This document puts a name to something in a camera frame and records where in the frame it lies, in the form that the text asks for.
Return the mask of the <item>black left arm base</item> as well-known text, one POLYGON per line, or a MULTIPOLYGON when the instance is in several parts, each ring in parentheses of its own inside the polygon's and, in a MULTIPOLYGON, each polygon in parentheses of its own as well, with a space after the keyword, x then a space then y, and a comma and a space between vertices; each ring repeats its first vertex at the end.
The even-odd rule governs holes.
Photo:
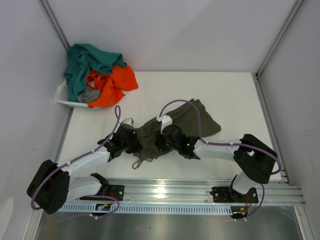
POLYGON ((109 184, 108 186, 103 186, 101 190, 94 196, 83 196, 80 197, 80 200, 84 201, 93 201, 93 200, 101 200, 101 201, 111 201, 111 198, 117 199, 118 201, 123 201, 125 193, 124 185, 114 185, 109 184))

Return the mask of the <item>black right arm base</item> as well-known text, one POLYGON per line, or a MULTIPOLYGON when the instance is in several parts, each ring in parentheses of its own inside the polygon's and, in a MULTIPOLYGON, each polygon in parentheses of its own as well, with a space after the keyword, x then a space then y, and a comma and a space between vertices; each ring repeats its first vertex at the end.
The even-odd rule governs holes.
POLYGON ((253 203, 259 202, 257 189, 252 187, 246 194, 238 193, 227 186, 214 186, 211 188, 210 194, 215 203, 253 203))

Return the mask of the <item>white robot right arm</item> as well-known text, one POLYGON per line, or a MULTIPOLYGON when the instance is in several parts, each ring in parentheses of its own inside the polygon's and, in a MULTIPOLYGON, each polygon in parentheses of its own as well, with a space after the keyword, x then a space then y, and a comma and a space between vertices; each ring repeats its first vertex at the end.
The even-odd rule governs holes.
POLYGON ((275 165, 281 170, 277 153, 252 134, 240 139, 209 142, 199 136, 187 136, 174 125, 162 127, 155 134, 155 145, 161 151, 175 150, 186 159, 220 159, 233 161, 241 169, 228 189, 228 196, 239 202, 256 184, 269 183, 270 177, 277 174, 275 165))

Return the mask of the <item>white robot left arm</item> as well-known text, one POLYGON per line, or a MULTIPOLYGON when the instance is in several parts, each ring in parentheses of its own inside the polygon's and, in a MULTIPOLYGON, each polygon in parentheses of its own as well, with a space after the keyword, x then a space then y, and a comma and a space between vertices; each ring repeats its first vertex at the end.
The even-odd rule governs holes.
POLYGON ((140 147, 133 119, 127 118, 91 151, 60 163, 44 161, 26 191, 31 198, 31 208, 53 214, 71 200, 115 201, 106 178, 99 173, 84 174, 118 158, 123 152, 135 152, 140 147))

